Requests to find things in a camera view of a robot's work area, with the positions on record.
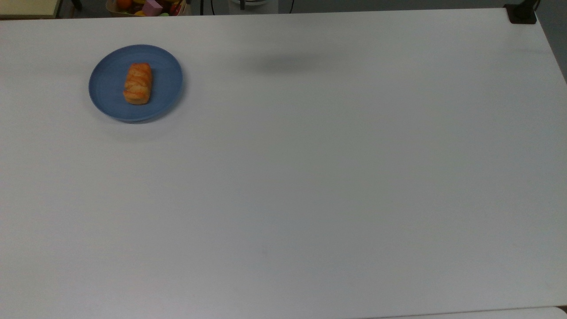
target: golden crust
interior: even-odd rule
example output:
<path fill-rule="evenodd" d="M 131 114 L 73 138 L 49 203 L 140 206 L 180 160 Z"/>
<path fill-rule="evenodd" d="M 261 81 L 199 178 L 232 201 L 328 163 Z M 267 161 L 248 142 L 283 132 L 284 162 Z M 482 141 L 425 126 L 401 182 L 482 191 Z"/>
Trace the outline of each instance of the golden crust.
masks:
<path fill-rule="evenodd" d="M 146 104 L 151 93 L 151 67 L 148 63 L 132 63 L 124 82 L 124 98 L 130 104 Z"/>

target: white table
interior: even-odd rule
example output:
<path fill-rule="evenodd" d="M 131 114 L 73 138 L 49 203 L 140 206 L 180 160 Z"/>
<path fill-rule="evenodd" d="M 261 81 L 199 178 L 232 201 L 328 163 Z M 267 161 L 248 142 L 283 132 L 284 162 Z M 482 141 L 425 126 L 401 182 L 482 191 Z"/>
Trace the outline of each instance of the white table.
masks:
<path fill-rule="evenodd" d="M 567 86 L 539 24 L 46 20 L 0 22 L 0 43 L 2 318 L 567 304 Z M 187 85 L 167 116 L 125 124 L 87 85 L 138 43 Z"/>

